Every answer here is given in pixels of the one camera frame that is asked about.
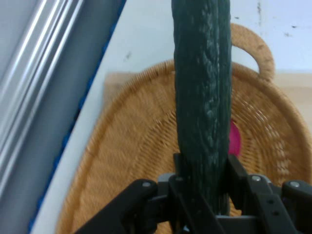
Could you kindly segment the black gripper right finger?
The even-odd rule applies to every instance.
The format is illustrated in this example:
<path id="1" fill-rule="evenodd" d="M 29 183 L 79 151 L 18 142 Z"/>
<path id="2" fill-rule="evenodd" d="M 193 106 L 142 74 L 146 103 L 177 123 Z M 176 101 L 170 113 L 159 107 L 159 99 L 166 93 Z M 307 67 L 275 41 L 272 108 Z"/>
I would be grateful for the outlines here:
<path id="1" fill-rule="evenodd" d="M 310 234 L 312 187 L 288 180 L 278 187 L 264 175 L 249 174 L 236 156 L 227 159 L 227 189 L 234 207 L 250 216 L 262 234 Z"/>

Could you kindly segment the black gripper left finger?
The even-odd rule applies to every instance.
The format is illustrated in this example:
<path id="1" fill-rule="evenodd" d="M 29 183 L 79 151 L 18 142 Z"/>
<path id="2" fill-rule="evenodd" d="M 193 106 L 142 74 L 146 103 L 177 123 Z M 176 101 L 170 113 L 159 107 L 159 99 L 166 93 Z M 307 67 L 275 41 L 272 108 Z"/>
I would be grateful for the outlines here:
<path id="1" fill-rule="evenodd" d="M 158 182 L 132 182 L 77 234 L 153 234 L 168 222 L 175 234 L 223 234 L 225 231 L 203 196 L 194 192 L 186 177 L 185 157 L 175 153 L 176 173 Z"/>

